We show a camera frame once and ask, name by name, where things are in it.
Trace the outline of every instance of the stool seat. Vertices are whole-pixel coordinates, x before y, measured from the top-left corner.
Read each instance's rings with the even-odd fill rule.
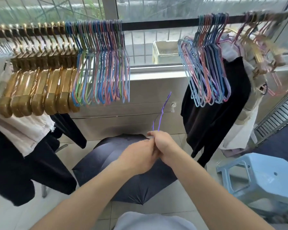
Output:
[[[229,175],[230,168],[234,166],[244,167],[248,177],[248,184],[237,190],[233,190]],[[288,162],[286,160],[249,153],[226,165],[217,166],[216,171],[222,174],[223,186],[228,192],[258,214],[268,217],[288,211]]]

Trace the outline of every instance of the black umbrella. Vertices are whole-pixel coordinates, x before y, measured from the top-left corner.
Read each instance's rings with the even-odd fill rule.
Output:
[[[128,145],[147,139],[144,135],[122,134],[101,140],[72,170],[80,186],[116,160]],[[130,178],[113,197],[113,201],[144,204],[176,181],[173,170],[158,159],[144,174]]]

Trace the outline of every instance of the white garment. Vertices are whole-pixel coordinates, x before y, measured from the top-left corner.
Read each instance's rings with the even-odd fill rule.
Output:
[[[223,39],[227,39],[228,35],[224,34]],[[227,61],[233,61],[239,57],[239,53],[236,47],[231,42],[226,41],[220,43],[222,49],[222,57]],[[258,106],[262,100],[262,92],[259,88],[267,81],[264,75],[258,76],[253,79],[254,67],[243,59],[244,69],[249,77],[251,83],[251,93],[248,101],[243,107],[241,113],[236,119],[234,125],[231,127],[222,143],[220,149],[235,149],[235,148],[246,148],[250,135],[253,131],[255,120],[258,113]]]
[[[124,213],[115,225],[114,230],[196,230],[194,224],[178,216],[160,214]]]
[[[48,134],[54,131],[54,122],[49,115],[4,118],[0,115],[0,131],[25,157]]]

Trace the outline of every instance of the person's right arm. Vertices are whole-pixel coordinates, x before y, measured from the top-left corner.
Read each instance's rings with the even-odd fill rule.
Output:
[[[170,166],[210,230],[273,230],[264,219],[217,183],[207,171],[162,131],[150,131]]]

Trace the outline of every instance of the person's left arm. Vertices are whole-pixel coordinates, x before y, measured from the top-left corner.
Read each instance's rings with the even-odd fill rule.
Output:
[[[116,161],[76,190],[31,229],[89,229],[105,206],[131,177],[148,171],[158,157],[154,139],[129,145]]]

